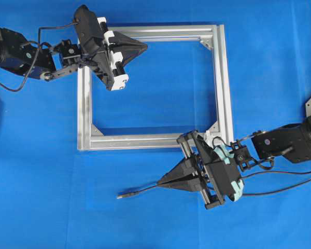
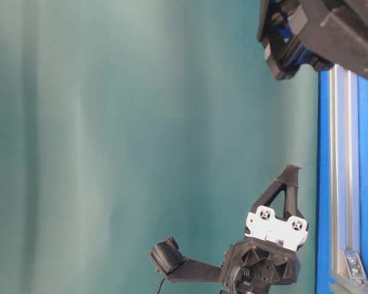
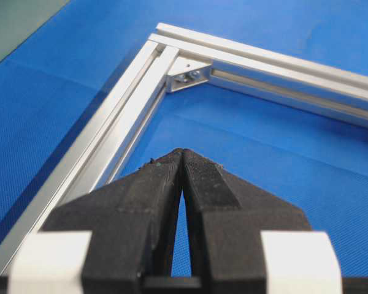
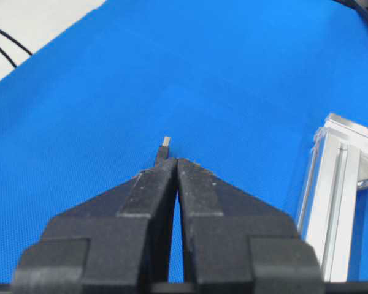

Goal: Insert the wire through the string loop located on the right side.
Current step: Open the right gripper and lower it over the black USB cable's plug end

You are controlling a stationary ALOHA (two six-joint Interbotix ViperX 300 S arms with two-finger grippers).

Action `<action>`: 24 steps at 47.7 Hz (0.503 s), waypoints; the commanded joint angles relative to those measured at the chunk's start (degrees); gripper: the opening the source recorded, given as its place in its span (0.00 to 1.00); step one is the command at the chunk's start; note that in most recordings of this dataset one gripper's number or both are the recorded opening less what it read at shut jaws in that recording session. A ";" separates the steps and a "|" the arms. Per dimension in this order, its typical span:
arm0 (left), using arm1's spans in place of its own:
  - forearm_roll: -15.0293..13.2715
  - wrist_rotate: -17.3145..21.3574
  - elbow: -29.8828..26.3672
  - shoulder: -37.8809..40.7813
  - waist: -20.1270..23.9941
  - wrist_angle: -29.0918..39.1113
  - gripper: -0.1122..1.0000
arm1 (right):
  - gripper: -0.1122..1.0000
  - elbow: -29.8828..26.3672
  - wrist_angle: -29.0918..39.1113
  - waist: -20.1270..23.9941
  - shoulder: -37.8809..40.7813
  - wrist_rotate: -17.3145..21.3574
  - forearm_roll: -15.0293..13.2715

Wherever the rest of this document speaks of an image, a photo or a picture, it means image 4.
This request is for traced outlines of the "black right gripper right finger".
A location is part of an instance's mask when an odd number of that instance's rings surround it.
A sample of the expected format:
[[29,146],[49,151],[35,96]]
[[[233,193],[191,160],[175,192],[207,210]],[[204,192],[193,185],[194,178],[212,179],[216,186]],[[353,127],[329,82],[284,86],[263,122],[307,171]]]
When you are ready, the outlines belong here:
[[185,270],[198,293],[323,293],[292,218],[186,159],[177,165]]

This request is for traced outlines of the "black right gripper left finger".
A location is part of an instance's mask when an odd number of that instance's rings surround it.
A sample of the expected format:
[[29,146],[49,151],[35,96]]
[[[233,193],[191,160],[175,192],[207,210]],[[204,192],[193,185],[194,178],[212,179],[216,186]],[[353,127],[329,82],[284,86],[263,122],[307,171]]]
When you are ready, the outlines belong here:
[[51,218],[22,254],[12,291],[140,293],[165,278],[175,180],[170,158]]

